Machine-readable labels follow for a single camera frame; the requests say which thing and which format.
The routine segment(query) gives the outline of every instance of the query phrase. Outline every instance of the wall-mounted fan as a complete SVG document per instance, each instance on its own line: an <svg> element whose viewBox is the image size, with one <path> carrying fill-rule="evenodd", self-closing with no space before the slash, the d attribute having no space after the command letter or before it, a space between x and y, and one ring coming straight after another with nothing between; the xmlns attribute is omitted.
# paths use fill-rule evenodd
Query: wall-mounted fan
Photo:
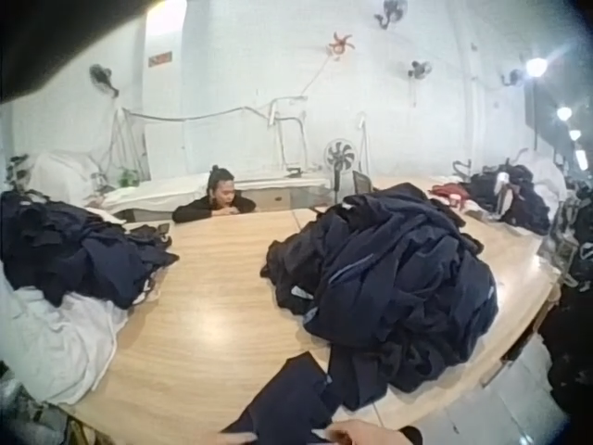
<svg viewBox="0 0 593 445"><path fill-rule="evenodd" d="M334 172L334 202L340 190L340 176L350 172L357 162L357 151L354 144L346 139L335 139L330 142L323 152L325 164Z"/></svg>
<svg viewBox="0 0 593 445"><path fill-rule="evenodd" d="M89 68L89 74L91 75L91 82L100 92L111 95L113 98L120 95L120 90L114 88L111 84L111 70L109 68L96 64Z"/></svg>

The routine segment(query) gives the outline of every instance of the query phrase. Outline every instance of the dark blue garment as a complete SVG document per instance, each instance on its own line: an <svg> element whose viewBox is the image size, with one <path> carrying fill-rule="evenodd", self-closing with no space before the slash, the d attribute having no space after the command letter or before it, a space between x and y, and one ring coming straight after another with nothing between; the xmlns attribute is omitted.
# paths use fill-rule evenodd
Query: dark blue garment
<svg viewBox="0 0 593 445"><path fill-rule="evenodd" d="M253 432L258 445L323 443L311 429L326 428L340 405L327 374L306 352L288 359L227 433Z"/></svg>
<svg viewBox="0 0 593 445"><path fill-rule="evenodd" d="M292 286L313 295L298 302L305 328L339 347L329 374L356 409L385 394L386 382L412 392L466 362L498 304L492 273L476 257L481 245L418 188L345 203L272 246L262 273L281 307L294 306Z"/></svg>
<svg viewBox="0 0 593 445"><path fill-rule="evenodd" d="M150 275L179 258L156 235L128 235L63 202L5 192L0 204L0 259L8 282L15 289L37 287L55 306L78 292L128 309Z"/></svg>

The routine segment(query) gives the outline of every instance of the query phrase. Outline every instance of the standing fan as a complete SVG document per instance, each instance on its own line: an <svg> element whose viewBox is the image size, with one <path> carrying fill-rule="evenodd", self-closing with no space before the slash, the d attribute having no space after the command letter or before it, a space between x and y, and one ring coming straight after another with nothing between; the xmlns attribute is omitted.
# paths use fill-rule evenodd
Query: standing fan
<svg viewBox="0 0 593 445"><path fill-rule="evenodd" d="M323 158L334 172L334 203L337 204L340 176L344 172L350 172L356 162L357 153L354 144L346 139L335 139L325 148Z"/></svg>

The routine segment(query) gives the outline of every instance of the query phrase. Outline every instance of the white wall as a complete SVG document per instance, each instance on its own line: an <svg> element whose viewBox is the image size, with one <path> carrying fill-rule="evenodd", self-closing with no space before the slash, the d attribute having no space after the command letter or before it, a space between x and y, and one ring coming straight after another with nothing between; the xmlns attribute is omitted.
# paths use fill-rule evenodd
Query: white wall
<svg viewBox="0 0 593 445"><path fill-rule="evenodd" d="M92 153L94 159L105 161L116 107L142 107L143 51L141 18L82 51L39 91L11 103L16 153L63 150ZM120 89L119 99L102 95L92 85L88 70L95 63L112 70L112 82ZM131 163L131 153L124 155L122 150L122 146L117 147L112 164Z"/></svg>
<svg viewBox="0 0 593 445"><path fill-rule="evenodd" d="M505 39L462 0L410 2L408 16L387 31L373 18L380 5L190 2L183 35L184 115L299 95L326 60L324 46L337 31L353 34L356 50L327 62L307 90L306 104L280 106L283 116L306 110L310 160L322 162L323 149L335 138L359 145L361 112L378 174L446 173L452 160L467 158L479 167L533 144L524 125L523 90L500 86L500 74L520 65L524 48L516 39ZM434 67L415 85L406 75L413 59L428 59ZM289 161L301 160L296 129L292 123L283 127ZM241 170L277 167L277 138L275 129L249 113L190 122L188 162L193 172L213 163Z"/></svg>

